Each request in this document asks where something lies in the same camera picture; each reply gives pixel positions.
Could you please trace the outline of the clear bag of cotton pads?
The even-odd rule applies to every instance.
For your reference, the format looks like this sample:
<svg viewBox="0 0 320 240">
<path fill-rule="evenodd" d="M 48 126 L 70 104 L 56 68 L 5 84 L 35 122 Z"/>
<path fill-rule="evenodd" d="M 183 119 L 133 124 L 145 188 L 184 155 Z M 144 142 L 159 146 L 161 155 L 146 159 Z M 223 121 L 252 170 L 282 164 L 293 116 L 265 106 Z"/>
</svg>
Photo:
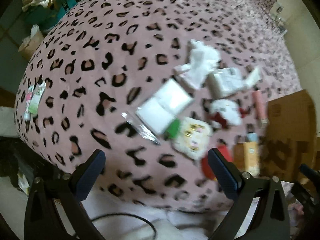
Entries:
<svg viewBox="0 0 320 240">
<path fill-rule="evenodd" d="M 158 137 L 192 102 L 193 98 L 185 89 L 169 79 L 133 113 L 123 112 L 121 116 L 142 138 L 160 145 Z"/>
</svg>

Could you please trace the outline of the teal storage box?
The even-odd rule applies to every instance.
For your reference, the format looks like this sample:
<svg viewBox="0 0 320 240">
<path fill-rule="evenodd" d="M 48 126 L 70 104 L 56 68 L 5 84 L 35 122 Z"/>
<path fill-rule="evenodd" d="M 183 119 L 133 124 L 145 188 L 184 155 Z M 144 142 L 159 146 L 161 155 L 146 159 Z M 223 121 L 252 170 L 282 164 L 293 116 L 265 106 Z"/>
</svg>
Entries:
<svg viewBox="0 0 320 240">
<path fill-rule="evenodd" d="M 55 0 L 49 7 L 32 6 L 23 13 L 26 24 L 38 25 L 47 34 L 80 0 Z"/>
</svg>

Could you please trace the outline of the white cream tube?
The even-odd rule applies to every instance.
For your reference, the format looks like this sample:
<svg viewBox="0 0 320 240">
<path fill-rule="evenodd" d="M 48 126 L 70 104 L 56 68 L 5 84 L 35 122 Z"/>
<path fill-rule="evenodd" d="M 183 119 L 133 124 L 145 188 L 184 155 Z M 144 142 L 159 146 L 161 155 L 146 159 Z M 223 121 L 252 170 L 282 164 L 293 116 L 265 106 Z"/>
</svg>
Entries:
<svg viewBox="0 0 320 240">
<path fill-rule="evenodd" d="M 251 89 L 261 80 L 260 68 L 255 68 L 249 73 L 248 77 L 244 79 L 244 85 L 246 89 Z"/>
</svg>

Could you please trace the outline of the white cloth gloves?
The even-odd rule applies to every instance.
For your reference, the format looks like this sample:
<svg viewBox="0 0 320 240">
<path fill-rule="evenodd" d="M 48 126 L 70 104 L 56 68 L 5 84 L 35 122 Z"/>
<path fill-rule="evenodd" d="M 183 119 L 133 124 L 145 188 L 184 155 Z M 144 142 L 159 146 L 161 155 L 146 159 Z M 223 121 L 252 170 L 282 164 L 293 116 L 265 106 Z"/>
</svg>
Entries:
<svg viewBox="0 0 320 240">
<path fill-rule="evenodd" d="M 175 74 L 191 89 L 199 90 L 207 76 L 219 66 L 220 52 L 202 41 L 189 41 L 189 62 L 174 67 Z"/>
</svg>

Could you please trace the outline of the pink hair roller clip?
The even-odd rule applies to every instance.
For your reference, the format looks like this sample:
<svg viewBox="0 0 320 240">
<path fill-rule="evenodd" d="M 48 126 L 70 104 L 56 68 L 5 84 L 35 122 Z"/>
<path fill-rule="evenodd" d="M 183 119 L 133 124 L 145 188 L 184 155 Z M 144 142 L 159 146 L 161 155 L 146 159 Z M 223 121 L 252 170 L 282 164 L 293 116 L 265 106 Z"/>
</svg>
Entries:
<svg viewBox="0 0 320 240">
<path fill-rule="evenodd" d="M 265 100 L 263 99 L 262 92 L 255 90 L 252 93 L 257 119 L 259 121 L 260 128 L 265 128 L 268 124 L 267 107 Z"/>
</svg>

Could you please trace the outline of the red box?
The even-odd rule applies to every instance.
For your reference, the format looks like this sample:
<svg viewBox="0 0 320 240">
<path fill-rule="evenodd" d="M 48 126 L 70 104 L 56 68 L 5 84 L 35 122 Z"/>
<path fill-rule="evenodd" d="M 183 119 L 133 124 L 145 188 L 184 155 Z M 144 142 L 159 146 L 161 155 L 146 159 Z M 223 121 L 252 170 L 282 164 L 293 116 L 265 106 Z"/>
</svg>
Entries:
<svg viewBox="0 0 320 240">
<path fill-rule="evenodd" d="M 221 153 L 221 155 L 228 161 L 233 162 L 232 154 L 229 150 L 229 148 L 226 145 L 220 144 L 217 145 L 214 148 L 211 148 L 208 153 L 205 155 L 205 157 L 201 160 L 201 170 L 203 175 L 213 181 L 217 181 L 216 174 L 215 174 L 215 168 L 216 168 L 216 161 L 219 161 L 219 159 L 216 159 L 216 156 L 214 155 L 215 150 Z"/>
</svg>

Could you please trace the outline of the light blue wedge sponge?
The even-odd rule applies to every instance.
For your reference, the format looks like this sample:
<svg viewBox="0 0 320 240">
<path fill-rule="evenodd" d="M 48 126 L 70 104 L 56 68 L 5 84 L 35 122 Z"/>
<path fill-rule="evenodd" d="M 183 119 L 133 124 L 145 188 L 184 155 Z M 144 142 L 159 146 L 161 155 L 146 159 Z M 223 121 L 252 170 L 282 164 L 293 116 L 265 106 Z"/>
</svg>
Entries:
<svg viewBox="0 0 320 240">
<path fill-rule="evenodd" d="M 259 142 L 259 135 L 257 135 L 257 133 L 248 133 L 246 135 L 246 141 L 247 142 Z"/>
</svg>

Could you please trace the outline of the yellow cardboard small box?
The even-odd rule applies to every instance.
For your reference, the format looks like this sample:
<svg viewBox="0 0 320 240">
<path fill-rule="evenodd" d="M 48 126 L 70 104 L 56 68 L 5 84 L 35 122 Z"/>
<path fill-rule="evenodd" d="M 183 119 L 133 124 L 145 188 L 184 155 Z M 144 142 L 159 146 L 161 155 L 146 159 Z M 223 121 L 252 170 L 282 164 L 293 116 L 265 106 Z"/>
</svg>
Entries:
<svg viewBox="0 0 320 240">
<path fill-rule="evenodd" d="M 243 142 L 233 147 L 233 163 L 241 172 L 248 172 L 253 177 L 260 174 L 258 144 Z"/>
</svg>

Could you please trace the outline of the white cat plush red bow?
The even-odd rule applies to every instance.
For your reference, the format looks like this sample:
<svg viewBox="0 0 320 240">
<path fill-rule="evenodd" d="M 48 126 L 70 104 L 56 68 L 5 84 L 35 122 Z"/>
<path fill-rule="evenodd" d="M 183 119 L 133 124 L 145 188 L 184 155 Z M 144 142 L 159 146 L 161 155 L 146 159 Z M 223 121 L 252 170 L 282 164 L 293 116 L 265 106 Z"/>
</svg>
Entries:
<svg viewBox="0 0 320 240">
<path fill-rule="evenodd" d="M 249 115 L 250 111 L 234 101 L 219 99 L 210 104 L 209 119 L 213 128 L 227 129 L 229 126 L 240 126 L 242 119 Z"/>
</svg>

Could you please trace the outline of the cream plush charm keychain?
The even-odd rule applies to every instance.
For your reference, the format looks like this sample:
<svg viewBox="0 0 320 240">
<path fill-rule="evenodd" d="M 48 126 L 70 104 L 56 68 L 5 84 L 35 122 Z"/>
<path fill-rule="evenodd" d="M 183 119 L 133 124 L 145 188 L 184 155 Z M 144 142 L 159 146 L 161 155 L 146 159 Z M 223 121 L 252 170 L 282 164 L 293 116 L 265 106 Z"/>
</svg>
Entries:
<svg viewBox="0 0 320 240">
<path fill-rule="evenodd" d="M 198 161 L 205 156 L 212 135 L 213 131 L 208 123 L 185 117 L 172 141 L 172 146 L 188 158 Z"/>
</svg>

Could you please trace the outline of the clear cotton swab box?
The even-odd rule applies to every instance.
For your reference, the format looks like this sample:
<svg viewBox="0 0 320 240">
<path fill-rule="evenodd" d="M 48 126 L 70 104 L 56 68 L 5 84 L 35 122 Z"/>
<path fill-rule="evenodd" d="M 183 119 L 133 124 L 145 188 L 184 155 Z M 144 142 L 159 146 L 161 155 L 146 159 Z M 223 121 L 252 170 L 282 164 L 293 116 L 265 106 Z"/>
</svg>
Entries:
<svg viewBox="0 0 320 240">
<path fill-rule="evenodd" d="M 242 90 L 244 81 L 238 68 L 222 68 L 208 74 L 207 85 L 213 99 L 223 99 Z"/>
</svg>

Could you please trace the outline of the pink leopard print blanket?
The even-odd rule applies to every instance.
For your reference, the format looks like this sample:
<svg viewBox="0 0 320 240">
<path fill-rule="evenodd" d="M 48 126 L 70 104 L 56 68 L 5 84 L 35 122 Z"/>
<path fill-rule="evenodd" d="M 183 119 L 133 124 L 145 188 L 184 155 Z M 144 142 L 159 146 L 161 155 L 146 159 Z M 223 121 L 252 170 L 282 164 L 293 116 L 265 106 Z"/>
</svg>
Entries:
<svg viewBox="0 0 320 240">
<path fill-rule="evenodd" d="M 221 55 L 242 77 L 259 66 L 266 101 L 301 89 L 294 62 L 268 12 L 274 0 L 82 0 L 52 28 L 29 61 L 15 102 L 19 138 L 71 173 L 96 149 L 106 154 L 103 194 L 133 204 L 204 212 L 230 208 L 200 164 L 143 139 L 132 113 L 188 59 L 188 42 Z M 30 86 L 46 82 L 38 113 L 25 122 Z"/>
</svg>

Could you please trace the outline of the brown cardboard box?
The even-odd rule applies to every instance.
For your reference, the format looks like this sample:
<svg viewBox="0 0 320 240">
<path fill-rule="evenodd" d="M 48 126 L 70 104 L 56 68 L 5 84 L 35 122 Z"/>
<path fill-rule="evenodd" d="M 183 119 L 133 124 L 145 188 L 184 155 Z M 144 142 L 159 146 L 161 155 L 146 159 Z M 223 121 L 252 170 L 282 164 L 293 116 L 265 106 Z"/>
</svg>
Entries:
<svg viewBox="0 0 320 240">
<path fill-rule="evenodd" d="M 301 164 L 313 167 L 316 147 L 316 110 L 306 90 L 268 103 L 269 124 L 260 157 L 260 175 L 294 182 L 303 176 Z"/>
</svg>

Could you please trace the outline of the green white sachet packets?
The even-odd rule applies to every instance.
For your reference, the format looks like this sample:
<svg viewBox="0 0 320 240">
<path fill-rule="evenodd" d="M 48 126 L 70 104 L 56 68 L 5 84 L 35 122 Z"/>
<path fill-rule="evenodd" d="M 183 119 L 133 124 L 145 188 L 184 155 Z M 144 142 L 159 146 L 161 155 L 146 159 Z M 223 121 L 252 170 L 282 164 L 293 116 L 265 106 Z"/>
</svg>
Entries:
<svg viewBox="0 0 320 240">
<path fill-rule="evenodd" d="M 44 91 L 46 90 L 46 82 L 43 81 L 41 84 L 36 86 L 30 86 L 27 91 L 25 111 L 23 114 L 23 120 L 28 122 L 32 116 L 36 116 L 39 109 L 39 104 Z"/>
</svg>

